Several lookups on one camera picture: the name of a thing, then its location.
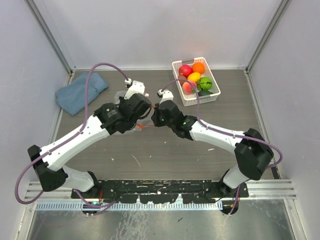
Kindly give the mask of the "clear zip bag orange zipper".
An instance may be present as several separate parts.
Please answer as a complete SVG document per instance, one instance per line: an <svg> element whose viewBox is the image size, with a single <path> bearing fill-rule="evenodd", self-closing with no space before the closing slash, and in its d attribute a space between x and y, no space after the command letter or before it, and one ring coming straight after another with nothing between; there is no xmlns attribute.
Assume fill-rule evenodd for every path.
<svg viewBox="0 0 320 240"><path fill-rule="evenodd" d="M119 105L120 104L120 100L121 100L122 97L125 96L126 92L127 92L126 90L120 90L120 91L117 91L115 93L115 95L114 95L114 103L115 103L115 105ZM139 119L136 122L135 126L132 127L130 130L127 130L124 134L140 132L140 131L142 131L143 129L145 129L147 127L153 127L153 126L154 126L154 123L151 120L151 117L148 116L145 119Z"/></svg>

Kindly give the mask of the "pink toy peach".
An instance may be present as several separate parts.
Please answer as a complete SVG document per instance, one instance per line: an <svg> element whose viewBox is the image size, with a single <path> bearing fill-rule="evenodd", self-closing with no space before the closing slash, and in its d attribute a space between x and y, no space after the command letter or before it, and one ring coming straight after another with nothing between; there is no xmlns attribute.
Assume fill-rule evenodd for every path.
<svg viewBox="0 0 320 240"><path fill-rule="evenodd" d="M182 85L182 91L186 95L194 94L196 92L196 89L197 84L194 81L191 81L191 83L185 81Z"/></svg>

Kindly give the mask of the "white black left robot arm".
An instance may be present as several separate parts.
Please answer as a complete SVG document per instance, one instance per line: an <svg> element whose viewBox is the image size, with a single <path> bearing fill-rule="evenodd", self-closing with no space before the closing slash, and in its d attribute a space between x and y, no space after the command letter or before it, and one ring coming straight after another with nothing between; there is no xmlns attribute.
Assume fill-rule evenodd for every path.
<svg viewBox="0 0 320 240"><path fill-rule="evenodd" d="M97 197L102 187L94 173L72 169L66 163L95 142L132 130L137 121L148 116L151 109L152 103L143 93L134 93L130 98L121 97L119 104L103 104L85 125L50 145L31 146L27 150L30 159L40 158L33 168L42 190L51 192L65 187L76 189L88 198Z"/></svg>

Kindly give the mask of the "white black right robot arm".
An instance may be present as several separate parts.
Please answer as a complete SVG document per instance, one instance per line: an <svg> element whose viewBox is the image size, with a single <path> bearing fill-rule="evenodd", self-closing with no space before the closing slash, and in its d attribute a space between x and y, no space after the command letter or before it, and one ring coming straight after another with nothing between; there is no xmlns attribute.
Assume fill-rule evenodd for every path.
<svg viewBox="0 0 320 240"><path fill-rule="evenodd" d="M258 181L274 157L261 134L253 129L232 131L184 115L172 100L157 103L151 116L156 127L167 126L179 138L204 142L224 149L235 156L236 166L219 180L218 192L231 197L242 183Z"/></svg>

